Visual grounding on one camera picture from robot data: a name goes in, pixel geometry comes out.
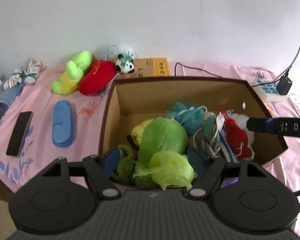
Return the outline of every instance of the panda head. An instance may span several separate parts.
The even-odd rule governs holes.
[[[120,54],[118,55],[118,60],[115,63],[115,66],[117,68],[117,71],[121,73],[133,73],[134,72],[134,64],[133,59],[130,60],[124,60],[123,56]]]

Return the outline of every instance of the pink tablecloth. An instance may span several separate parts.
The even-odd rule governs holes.
[[[171,74],[174,74],[174,63],[170,64]],[[219,64],[188,65],[203,68],[212,73],[228,78],[247,79],[252,81],[255,69]],[[35,85],[26,86],[19,98],[8,109],[0,125],[0,179],[14,192],[35,176],[42,168],[58,156],[65,156],[68,161],[79,161],[82,158],[96,154],[98,138],[108,87],[100,94],[83,96],[79,92],[61,96],[51,92],[51,83],[59,78],[63,69],[48,68],[38,78]],[[262,70],[271,79],[274,74]],[[209,76],[199,70],[183,69],[178,66],[177,75]],[[76,114],[75,139],[73,144],[65,149],[57,148],[51,140],[51,120],[53,107],[59,100],[68,100]],[[291,99],[284,103],[267,104],[277,116],[300,117],[300,110]],[[34,116],[26,137],[20,158],[5,155],[12,129],[18,114],[33,111]],[[274,176],[291,190],[300,189],[300,139],[286,138],[289,150],[267,168]],[[83,179],[75,179],[84,184]],[[300,235],[300,216],[296,225],[296,232]]]

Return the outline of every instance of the red plush toy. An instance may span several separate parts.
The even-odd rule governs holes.
[[[240,129],[235,120],[228,117],[226,110],[221,110],[221,114],[225,118],[224,127],[227,133],[226,140],[238,161],[241,162],[244,158],[251,158],[252,151],[248,147],[246,131]]]
[[[114,78],[117,72],[114,62],[96,60],[91,64],[89,72],[79,82],[78,90],[86,96],[99,92]]]

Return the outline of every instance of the white wall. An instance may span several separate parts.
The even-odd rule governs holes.
[[[126,43],[139,57],[263,66],[279,74],[300,42],[300,0],[0,0],[0,74]],[[300,90],[300,55],[290,71]]]

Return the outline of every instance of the silver screw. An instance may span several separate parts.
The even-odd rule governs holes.
[[[117,191],[114,188],[106,188],[102,191],[103,196],[106,196],[106,197],[115,197],[118,195],[118,193],[119,193],[119,191]]]
[[[206,193],[207,192],[202,188],[193,188],[189,191],[189,194],[193,197],[203,197]]]

